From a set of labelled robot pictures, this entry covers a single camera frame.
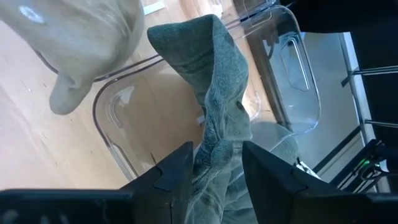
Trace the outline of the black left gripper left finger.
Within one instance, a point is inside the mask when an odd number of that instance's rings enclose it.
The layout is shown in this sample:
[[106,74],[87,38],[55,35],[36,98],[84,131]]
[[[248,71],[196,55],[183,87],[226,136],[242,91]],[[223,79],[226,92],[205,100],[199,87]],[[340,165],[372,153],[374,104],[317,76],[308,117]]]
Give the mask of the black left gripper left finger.
[[134,224],[184,224],[193,179],[193,143],[183,143],[128,183]]

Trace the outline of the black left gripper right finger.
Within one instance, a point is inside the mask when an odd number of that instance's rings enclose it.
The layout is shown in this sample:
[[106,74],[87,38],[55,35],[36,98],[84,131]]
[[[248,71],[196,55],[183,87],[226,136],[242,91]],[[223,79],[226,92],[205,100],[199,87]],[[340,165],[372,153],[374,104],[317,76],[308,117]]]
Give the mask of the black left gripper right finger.
[[243,144],[246,185],[259,223],[368,223],[368,199],[294,167],[253,142]]

